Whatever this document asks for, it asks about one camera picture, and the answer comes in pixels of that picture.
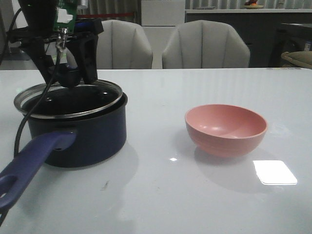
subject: glossy tabletop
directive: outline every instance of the glossy tabletop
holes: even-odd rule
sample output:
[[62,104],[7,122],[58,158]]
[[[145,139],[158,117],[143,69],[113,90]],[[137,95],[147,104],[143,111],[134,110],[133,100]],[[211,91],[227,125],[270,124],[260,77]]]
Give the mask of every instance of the glossy tabletop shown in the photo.
[[[128,95],[126,144],[86,168],[43,165],[0,233],[311,233],[312,70],[107,70],[98,76]],[[38,71],[0,71],[0,170],[12,160],[22,119],[13,99],[38,83]],[[209,103],[261,114],[269,128],[260,145],[238,158],[197,148],[184,115]],[[21,145],[29,140],[26,127]],[[296,183],[263,184],[255,161],[283,162]],[[273,175],[280,174],[275,168]]]

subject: purple handle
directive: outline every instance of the purple handle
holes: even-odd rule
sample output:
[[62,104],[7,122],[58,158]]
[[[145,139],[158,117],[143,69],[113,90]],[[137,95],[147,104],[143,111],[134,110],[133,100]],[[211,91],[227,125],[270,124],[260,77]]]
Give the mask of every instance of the purple handle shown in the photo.
[[32,139],[0,173],[0,213],[17,202],[49,154],[70,147],[75,138],[74,133],[52,132]]

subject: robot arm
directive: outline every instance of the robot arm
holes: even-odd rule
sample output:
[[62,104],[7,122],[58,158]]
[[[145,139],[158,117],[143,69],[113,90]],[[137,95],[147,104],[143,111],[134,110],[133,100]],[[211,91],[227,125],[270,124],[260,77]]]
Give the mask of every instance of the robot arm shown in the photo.
[[54,69],[45,44],[55,41],[56,50],[70,51],[77,67],[60,64],[57,81],[64,87],[77,86],[81,79],[90,84],[97,80],[96,51],[100,19],[76,20],[78,0],[19,0],[28,27],[13,30],[11,42],[20,41],[23,50],[48,83]]

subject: white chair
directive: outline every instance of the white chair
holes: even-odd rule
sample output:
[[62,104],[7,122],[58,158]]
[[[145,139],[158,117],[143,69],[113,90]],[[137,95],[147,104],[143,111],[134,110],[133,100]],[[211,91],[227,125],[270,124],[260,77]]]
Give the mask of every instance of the white chair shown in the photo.
[[197,20],[178,25],[162,53],[163,68],[245,68],[250,51],[225,23]]
[[98,35],[98,69],[151,69],[153,53],[143,28],[135,23],[106,20]]

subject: pink bowl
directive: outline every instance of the pink bowl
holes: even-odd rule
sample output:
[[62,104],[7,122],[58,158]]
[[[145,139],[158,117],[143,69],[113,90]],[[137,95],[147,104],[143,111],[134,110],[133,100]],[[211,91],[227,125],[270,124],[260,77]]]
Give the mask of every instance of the pink bowl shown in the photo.
[[254,150],[268,126],[253,111],[222,104],[197,106],[186,113],[185,122],[196,145],[221,157],[242,156]]

